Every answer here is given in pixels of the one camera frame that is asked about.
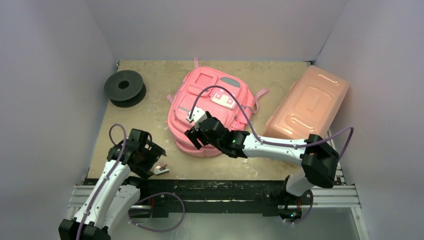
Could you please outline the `small white stapler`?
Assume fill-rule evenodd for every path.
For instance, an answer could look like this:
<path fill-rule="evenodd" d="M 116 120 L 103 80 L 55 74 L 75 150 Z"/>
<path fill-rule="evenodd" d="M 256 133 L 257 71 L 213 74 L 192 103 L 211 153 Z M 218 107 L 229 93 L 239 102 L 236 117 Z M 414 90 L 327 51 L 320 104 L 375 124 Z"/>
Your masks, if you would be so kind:
<path fill-rule="evenodd" d="M 164 164 L 164 165 L 158 165 L 153 169 L 153 173 L 156 176 L 160 176 L 166 173 L 169 173 L 170 170 L 168 169 L 168 165 Z"/>

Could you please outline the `pink student backpack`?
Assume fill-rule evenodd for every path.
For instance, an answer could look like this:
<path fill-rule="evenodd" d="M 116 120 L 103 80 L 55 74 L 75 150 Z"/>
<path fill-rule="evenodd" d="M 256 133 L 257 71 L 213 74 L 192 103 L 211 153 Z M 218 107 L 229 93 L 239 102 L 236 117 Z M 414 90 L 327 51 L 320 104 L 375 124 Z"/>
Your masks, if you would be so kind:
<path fill-rule="evenodd" d="M 194 69 L 181 82 L 175 96 L 168 95 L 171 108 L 167 117 L 176 146 L 184 153 L 195 157 L 214 157 L 220 151 L 210 145 L 196 149 L 185 136 L 193 124 L 187 121 L 193 104 L 218 118 L 229 130 L 244 130 L 248 120 L 259 110 L 258 99 L 269 90 L 264 88 L 252 94 L 248 84 L 220 70 L 199 66 L 194 60 Z"/>

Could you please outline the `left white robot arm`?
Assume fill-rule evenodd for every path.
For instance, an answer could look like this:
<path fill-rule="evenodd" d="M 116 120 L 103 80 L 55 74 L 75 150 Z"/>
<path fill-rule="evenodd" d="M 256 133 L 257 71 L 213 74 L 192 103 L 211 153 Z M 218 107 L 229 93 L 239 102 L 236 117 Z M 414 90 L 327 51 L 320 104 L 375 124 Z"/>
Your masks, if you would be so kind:
<path fill-rule="evenodd" d="M 114 143 L 94 189 L 71 219 L 58 227 L 61 240 L 109 240 L 114 220 L 121 218 L 134 201 L 146 203 L 149 191 L 141 185 L 126 183 L 131 172 L 141 180 L 154 175 L 152 167 L 166 151 L 153 142 L 152 135 L 133 128 L 123 140 Z"/>

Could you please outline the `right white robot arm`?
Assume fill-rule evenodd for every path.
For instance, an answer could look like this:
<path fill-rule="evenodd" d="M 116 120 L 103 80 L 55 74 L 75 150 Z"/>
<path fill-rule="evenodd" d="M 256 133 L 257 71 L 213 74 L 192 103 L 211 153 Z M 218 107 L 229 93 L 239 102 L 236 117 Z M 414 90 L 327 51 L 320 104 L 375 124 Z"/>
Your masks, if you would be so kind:
<path fill-rule="evenodd" d="M 193 126 L 184 134 L 198 150 L 211 145 L 230 158 L 268 158 L 301 167 L 286 178 L 280 191 L 288 204 L 314 186 L 334 186 L 339 154 L 319 135 L 310 134 L 307 139 L 255 136 L 244 130 L 229 130 L 201 108 L 189 111 L 186 119 Z"/>

